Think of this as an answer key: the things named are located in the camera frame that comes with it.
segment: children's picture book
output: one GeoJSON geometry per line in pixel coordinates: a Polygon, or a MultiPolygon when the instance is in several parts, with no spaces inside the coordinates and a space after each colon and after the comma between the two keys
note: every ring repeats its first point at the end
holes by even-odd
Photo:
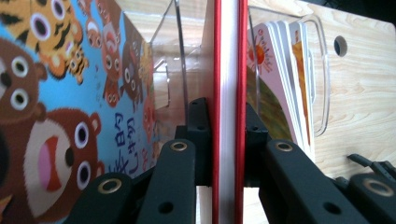
{"type": "Polygon", "coordinates": [[[115,1],[0,1],[0,222],[62,222],[97,176],[154,166],[154,99],[115,1]]]}
{"type": "Polygon", "coordinates": [[[268,21],[247,31],[247,102],[270,135],[313,158],[311,73],[304,23],[268,21]]]}

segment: round hole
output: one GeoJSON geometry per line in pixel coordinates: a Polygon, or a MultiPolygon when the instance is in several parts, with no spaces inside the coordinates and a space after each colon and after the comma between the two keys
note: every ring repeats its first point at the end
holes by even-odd
{"type": "Polygon", "coordinates": [[[347,41],[342,36],[334,39],[334,49],[338,56],[344,57],[347,54],[347,41]]]}
{"type": "Polygon", "coordinates": [[[341,214],[341,209],[333,203],[324,203],[323,207],[324,207],[324,209],[326,209],[326,211],[328,211],[332,214],[335,214],[335,215],[341,214]]]}
{"type": "Polygon", "coordinates": [[[391,197],[394,195],[393,189],[390,188],[388,185],[374,180],[372,178],[365,178],[363,180],[363,185],[371,192],[384,196],[384,197],[391,197]]]}
{"type": "Polygon", "coordinates": [[[276,143],[276,144],[275,144],[275,147],[276,147],[276,149],[278,149],[278,150],[286,151],[286,152],[289,152],[289,151],[292,151],[292,150],[293,150],[293,147],[292,147],[291,145],[289,145],[289,144],[287,144],[287,143],[282,143],[282,142],[276,143]]]}
{"type": "Polygon", "coordinates": [[[175,142],[171,145],[171,148],[174,151],[183,151],[184,149],[187,148],[187,144],[183,143],[183,142],[175,142]]]}
{"type": "Polygon", "coordinates": [[[121,185],[121,181],[117,178],[107,179],[100,183],[98,186],[98,191],[102,194],[114,193],[119,190],[121,185]]]}
{"type": "Polygon", "coordinates": [[[162,203],[160,204],[160,206],[158,206],[158,211],[162,214],[169,214],[171,213],[173,210],[173,204],[166,202],[166,203],[162,203]]]}

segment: bear tongue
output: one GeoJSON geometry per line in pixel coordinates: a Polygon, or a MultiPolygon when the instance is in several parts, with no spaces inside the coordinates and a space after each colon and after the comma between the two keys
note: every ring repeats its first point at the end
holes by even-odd
{"type": "Polygon", "coordinates": [[[56,171],[57,145],[58,137],[52,136],[40,148],[38,173],[41,186],[47,191],[55,191],[62,186],[56,171]]]}

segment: transparent acrylic holder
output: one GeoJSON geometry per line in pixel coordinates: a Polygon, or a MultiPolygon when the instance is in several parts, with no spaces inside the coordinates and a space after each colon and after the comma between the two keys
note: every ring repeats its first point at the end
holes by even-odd
{"type": "MultiPolygon", "coordinates": [[[[313,88],[309,90],[313,111],[312,125],[315,136],[320,136],[325,132],[327,127],[330,106],[330,68],[326,40],[320,19],[315,15],[297,17],[259,7],[249,7],[248,16],[248,29],[252,29],[256,25],[268,21],[287,21],[289,23],[300,21],[306,25],[309,54],[308,64],[313,80],[313,88]]],[[[247,38],[252,39],[252,34],[248,34],[247,38]]],[[[259,89],[256,90],[255,94],[257,94],[257,97],[260,97],[259,89]]]]}
{"type": "Polygon", "coordinates": [[[165,143],[174,139],[176,126],[184,125],[187,119],[186,59],[179,2],[133,2],[135,10],[125,13],[152,46],[156,131],[160,143],[165,143]]]}

